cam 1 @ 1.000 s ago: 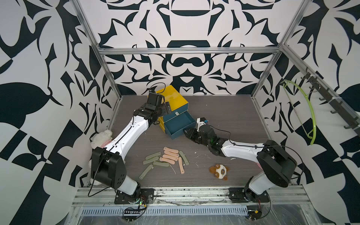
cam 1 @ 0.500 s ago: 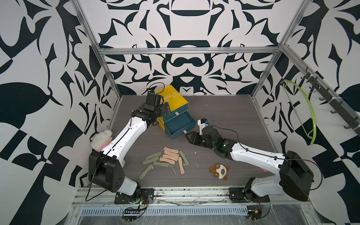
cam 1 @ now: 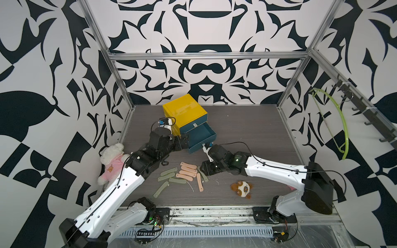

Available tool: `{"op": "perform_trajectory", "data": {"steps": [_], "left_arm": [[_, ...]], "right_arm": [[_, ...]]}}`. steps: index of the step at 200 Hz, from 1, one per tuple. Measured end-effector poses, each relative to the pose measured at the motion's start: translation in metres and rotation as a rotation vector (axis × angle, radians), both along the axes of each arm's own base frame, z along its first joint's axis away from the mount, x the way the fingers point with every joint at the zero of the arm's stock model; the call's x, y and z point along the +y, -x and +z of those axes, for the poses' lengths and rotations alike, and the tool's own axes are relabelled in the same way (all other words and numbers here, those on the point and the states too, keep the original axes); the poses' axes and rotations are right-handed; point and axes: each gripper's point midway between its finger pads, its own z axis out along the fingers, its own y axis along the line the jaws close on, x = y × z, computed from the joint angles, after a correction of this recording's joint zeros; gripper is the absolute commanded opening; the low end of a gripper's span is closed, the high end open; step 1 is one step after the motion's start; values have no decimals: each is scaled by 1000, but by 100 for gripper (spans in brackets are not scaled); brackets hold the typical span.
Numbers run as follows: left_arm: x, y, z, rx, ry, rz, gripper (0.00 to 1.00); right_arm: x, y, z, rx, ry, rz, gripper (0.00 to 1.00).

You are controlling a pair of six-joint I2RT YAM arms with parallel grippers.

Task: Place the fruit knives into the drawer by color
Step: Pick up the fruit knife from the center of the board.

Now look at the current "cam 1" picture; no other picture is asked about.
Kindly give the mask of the pink folding knife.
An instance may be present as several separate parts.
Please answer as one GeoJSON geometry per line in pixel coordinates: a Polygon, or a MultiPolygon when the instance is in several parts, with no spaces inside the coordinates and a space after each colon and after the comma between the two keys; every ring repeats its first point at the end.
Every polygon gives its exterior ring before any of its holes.
{"type": "Polygon", "coordinates": [[[188,163],[185,163],[185,162],[181,162],[181,166],[185,166],[185,167],[190,168],[190,169],[197,169],[196,165],[188,164],[188,163]]]}
{"type": "Polygon", "coordinates": [[[182,174],[182,175],[193,177],[193,178],[196,177],[196,173],[188,172],[188,171],[185,171],[185,170],[180,170],[179,173],[182,174]]]}
{"type": "Polygon", "coordinates": [[[186,166],[181,166],[181,169],[183,171],[187,171],[187,172],[190,172],[190,173],[197,174],[197,169],[189,168],[189,167],[186,167],[186,166]]]}
{"type": "Polygon", "coordinates": [[[196,179],[197,179],[197,185],[198,185],[199,191],[203,192],[204,191],[204,187],[203,187],[203,183],[202,183],[202,176],[201,176],[200,173],[197,173],[196,179]]]}
{"type": "Polygon", "coordinates": [[[193,181],[193,177],[188,176],[188,175],[184,175],[184,174],[179,174],[179,173],[177,173],[177,174],[176,174],[176,177],[177,177],[177,178],[181,178],[181,179],[185,179],[185,180],[187,180],[187,181],[193,181]]]}

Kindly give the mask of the pink folding knife top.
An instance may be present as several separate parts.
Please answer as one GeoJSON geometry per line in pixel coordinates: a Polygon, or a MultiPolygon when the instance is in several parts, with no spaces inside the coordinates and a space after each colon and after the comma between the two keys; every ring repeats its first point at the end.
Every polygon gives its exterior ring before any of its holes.
{"type": "Polygon", "coordinates": [[[196,165],[188,164],[188,163],[185,163],[185,162],[181,162],[181,166],[185,166],[185,167],[190,168],[190,169],[197,169],[196,165]]]}

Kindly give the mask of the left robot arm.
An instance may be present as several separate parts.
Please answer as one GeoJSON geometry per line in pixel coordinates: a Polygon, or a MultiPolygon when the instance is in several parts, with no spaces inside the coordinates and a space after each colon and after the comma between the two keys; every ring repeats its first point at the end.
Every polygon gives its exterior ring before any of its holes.
{"type": "Polygon", "coordinates": [[[170,153],[189,147],[187,133],[174,136],[168,128],[158,127],[149,135],[149,142],[134,151],[116,180],[82,214],[65,219],[60,233],[66,248],[106,248],[130,227],[148,221],[155,204],[143,197],[131,209],[116,215],[127,197],[164,163],[170,153]]]}

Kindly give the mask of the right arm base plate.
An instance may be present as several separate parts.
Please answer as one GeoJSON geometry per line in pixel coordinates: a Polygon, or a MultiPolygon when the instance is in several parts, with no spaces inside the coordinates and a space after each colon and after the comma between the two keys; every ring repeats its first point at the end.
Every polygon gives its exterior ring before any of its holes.
{"type": "Polygon", "coordinates": [[[252,207],[253,218],[256,224],[285,224],[297,223],[297,218],[293,214],[285,217],[270,207],[252,207]]]}

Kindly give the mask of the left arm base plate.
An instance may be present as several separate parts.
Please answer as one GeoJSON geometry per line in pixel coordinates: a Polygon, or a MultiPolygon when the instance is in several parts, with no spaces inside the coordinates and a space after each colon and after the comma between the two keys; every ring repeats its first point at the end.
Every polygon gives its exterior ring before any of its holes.
{"type": "Polygon", "coordinates": [[[144,223],[147,225],[164,224],[170,219],[170,208],[153,208],[147,213],[144,223]]]}

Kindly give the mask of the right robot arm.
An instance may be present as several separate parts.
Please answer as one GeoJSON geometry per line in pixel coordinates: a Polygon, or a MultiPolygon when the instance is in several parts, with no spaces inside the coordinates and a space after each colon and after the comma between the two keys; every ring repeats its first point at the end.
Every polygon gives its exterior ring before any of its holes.
{"type": "Polygon", "coordinates": [[[275,196],[266,214],[272,222],[295,214],[319,213],[331,215],[333,203],[345,200],[347,190],[344,176],[340,186],[329,177],[329,170],[311,162],[308,165],[292,165],[262,159],[252,152],[232,153],[221,145],[203,145],[208,160],[200,170],[206,176],[227,172],[232,175],[264,178],[289,186],[290,193],[275,196]]]}

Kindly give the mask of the yellow teal drawer cabinet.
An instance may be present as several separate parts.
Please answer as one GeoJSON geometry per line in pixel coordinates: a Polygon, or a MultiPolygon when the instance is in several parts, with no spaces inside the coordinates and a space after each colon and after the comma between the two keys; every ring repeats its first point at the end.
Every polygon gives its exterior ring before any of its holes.
{"type": "Polygon", "coordinates": [[[208,121],[208,113],[190,95],[186,94],[163,105],[166,117],[172,119],[172,134],[179,136],[208,121]]]}

